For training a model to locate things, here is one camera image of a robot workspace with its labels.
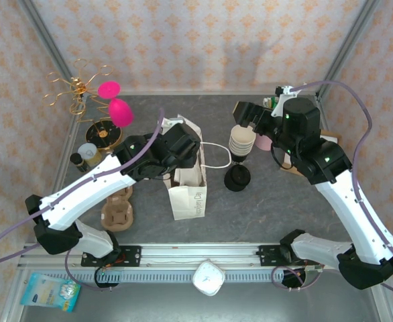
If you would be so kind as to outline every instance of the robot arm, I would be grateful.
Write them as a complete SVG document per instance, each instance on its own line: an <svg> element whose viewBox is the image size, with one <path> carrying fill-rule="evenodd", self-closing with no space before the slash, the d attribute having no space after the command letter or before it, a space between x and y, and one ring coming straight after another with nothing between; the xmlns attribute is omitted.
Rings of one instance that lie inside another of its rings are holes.
<svg viewBox="0 0 393 322"><path fill-rule="evenodd" d="M59 254L72 248L114 262L120 255L120 247L112 233L98 231L77 220L85 211L112 193L132 186L146 178L155 178L176 168L192 168L200 147L198 135L186 124L177 123L165 134L155 139L150 149L134 164L122 171L95 179L95 174L115 169L131 160L146 145L151 134L129 136L91 172L65 189L48 197L30 196L25 200L28 213L32 214L50 206L70 188L87 178L93 181L74 190L58 204L34 221L37 241L49 254Z"/></svg>
<svg viewBox="0 0 393 322"><path fill-rule="evenodd" d="M338 144L320 137L320 111L310 100L296 97L289 92L289 87L278 87L276 95L279 97L271 108L267 100L264 106L238 102L233 112L236 123L245 127L253 123L256 133L268 136L274 147L289 154L292 165L328 200L351 237L351 242L334 242L296 230L280 241L285 257L291 262L300 258L336 268L359 289L385 281L393 275L393 254L368 221L359 202L365 203L392 247L393 235L362 191L362 200L355 200L351 162Z"/></svg>

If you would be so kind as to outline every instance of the gray table surface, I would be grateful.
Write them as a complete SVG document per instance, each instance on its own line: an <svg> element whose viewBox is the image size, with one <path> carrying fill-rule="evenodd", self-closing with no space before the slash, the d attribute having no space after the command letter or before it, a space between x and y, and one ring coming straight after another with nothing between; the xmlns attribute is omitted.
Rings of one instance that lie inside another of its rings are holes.
<svg viewBox="0 0 393 322"><path fill-rule="evenodd" d="M206 142L227 146L235 125L232 111L237 101L261 104L261 95L168 95L125 96L135 114L134 122L125 128L125 136L151 133L163 107L166 117L178 113L196 123ZM74 152L85 142L87 123L79 126ZM206 163L227 162L221 148L205 147ZM135 184L130 199L134 223L127 230L115 233L119 243L189 243L189 242L278 242L294 229L303 229L317 237L336 241L349 240L340 220L326 200L305 178L281 171L269 152L254 147L244 165L251 173L251 182L244 191L226 189L223 177L227 169L207 169L207 208L205 217L175 221L168 192L158 180ZM81 176L70 164L64 186ZM80 219L97 229L101 207L105 201L87 211Z"/></svg>

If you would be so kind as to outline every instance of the white paper bag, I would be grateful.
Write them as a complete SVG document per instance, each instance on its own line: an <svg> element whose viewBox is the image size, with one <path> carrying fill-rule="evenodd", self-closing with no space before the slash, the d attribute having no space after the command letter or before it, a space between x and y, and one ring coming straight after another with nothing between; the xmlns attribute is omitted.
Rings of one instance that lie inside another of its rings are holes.
<svg viewBox="0 0 393 322"><path fill-rule="evenodd" d="M184 120L203 140L201 135L201 129L184 118L178 115L178 118ZM168 125L172 123L168 119L164 119L163 122L163 133L168 129ZM201 166L205 164L204 149L201 144L195 165L192 169L176 169L174 174L174 182L179 186L172 186L171 180L165 180L164 183L168 189L168 195L170 196L172 213L174 220L191 219L205 216L205 203L207 200L207 175L205 167Z"/></svg>

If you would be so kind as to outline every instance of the floral wallpaper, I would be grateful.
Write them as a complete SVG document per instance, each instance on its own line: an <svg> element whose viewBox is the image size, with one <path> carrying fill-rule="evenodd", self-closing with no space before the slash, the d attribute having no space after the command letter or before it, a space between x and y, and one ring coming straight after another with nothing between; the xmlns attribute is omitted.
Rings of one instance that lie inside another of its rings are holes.
<svg viewBox="0 0 393 322"><path fill-rule="evenodd" d="M54 65L15 0L0 0L0 232L27 216L25 199L50 192L70 115L59 101L42 107L45 93L61 90L44 77ZM0 256L21 250L28 224L0 242ZM16 261L0 264L0 314Z"/></svg>
<svg viewBox="0 0 393 322"><path fill-rule="evenodd" d="M393 0L381 1L339 80L360 95L372 115L374 127L359 155L359 179L393 233ZM345 90L334 87L323 106L330 129L343 136L351 156L367 127L359 105ZM393 278L388 284L393 286Z"/></svg>
<svg viewBox="0 0 393 322"><path fill-rule="evenodd" d="M35 0L69 66L122 91L267 91L324 79L364 0Z"/></svg>

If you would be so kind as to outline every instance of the pink egg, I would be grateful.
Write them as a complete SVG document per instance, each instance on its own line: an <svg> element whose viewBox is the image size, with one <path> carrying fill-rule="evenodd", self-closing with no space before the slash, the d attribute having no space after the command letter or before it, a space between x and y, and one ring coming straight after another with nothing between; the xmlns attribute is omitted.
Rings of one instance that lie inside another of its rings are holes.
<svg viewBox="0 0 393 322"><path fill-rule="evenodd" d="M134 114L129 105L121 99L111 99L109 104L111 121L117 127L125 127L132 123Z"/></svg>
<svg viewBox="0 0 393 322"><path fill-rule="evenodd" d="M98 88L98 96L102 99L112 99L121 91L121 85L117 82L109 81L100 85Z"/></svg>

